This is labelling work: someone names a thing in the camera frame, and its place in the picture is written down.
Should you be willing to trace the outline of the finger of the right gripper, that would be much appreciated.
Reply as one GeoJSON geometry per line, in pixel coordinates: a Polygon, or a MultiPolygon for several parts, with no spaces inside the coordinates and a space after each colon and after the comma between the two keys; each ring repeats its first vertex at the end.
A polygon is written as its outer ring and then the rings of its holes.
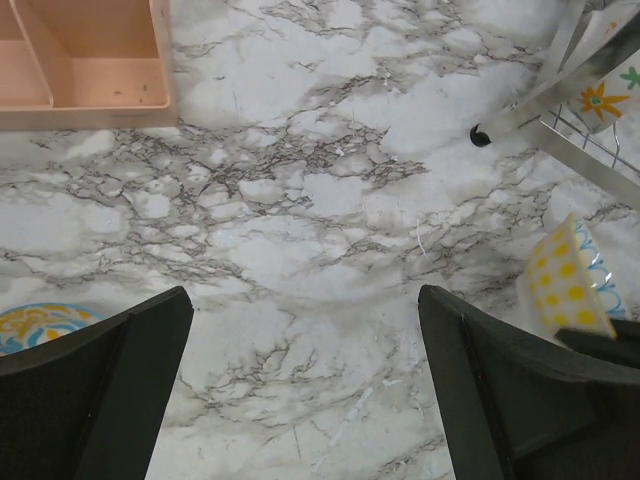
{"type": "Polygon", "coordinates": [[[570,349],[590,357],[638,369],[640,367],[640,326],[638,322],[612,320],[616,338],[561,328],[555,339],[570,349]]]}

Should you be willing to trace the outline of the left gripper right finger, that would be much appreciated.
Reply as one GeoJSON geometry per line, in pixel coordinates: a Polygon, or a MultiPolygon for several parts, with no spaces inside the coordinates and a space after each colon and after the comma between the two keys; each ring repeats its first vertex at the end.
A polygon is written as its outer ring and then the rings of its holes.
{"type": "Polygon", "coordinates": [[[639,368],[578,353],[426,285],[419,321],[459,479],[635,479],[639,368]]]}

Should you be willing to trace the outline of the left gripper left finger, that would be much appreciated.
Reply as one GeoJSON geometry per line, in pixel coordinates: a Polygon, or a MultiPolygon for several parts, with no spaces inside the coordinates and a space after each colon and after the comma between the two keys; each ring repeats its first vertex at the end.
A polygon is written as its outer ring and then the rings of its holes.
{"type": "Polygon", "coordinates": [[[144,478],[193,317],[178,286],[1,356],[2,478],[144,478]]]}

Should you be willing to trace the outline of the blue yellow sun bowl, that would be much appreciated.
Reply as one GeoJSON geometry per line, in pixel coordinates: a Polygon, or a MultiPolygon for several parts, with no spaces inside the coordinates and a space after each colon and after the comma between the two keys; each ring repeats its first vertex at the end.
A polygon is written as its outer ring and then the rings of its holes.
{"type": "Polygon", "coordinates": [[[575,213],[533,247],[524,286],[532,317],[546,336],[574,329],[615,338],[613,322],[632,319],[611,265],[575,213]]]}

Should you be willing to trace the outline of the blue orange floral bowl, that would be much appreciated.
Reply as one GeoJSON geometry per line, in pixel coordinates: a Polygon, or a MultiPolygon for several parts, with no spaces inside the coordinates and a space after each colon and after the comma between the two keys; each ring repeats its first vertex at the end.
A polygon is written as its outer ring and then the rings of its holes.
{"type": "Polygon", "coordinates": [[[98,323],[104,316],[64,303],[34,303],[1,313],[1,356],[55,340],[98,323]]]}

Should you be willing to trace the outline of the green leaf orange flower bowl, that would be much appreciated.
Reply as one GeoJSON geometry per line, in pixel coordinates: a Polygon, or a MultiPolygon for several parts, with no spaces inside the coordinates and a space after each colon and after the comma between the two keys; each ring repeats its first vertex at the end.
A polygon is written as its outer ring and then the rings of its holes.
{"type": "Polygon", "coordinates": [[[591,134],[612,126],[639,101],[639,3],[615,1],[586,15],[585,29],[566,61],[577,66],[602,55],[586,74],[585,88],[566,102],[591,134]]]}

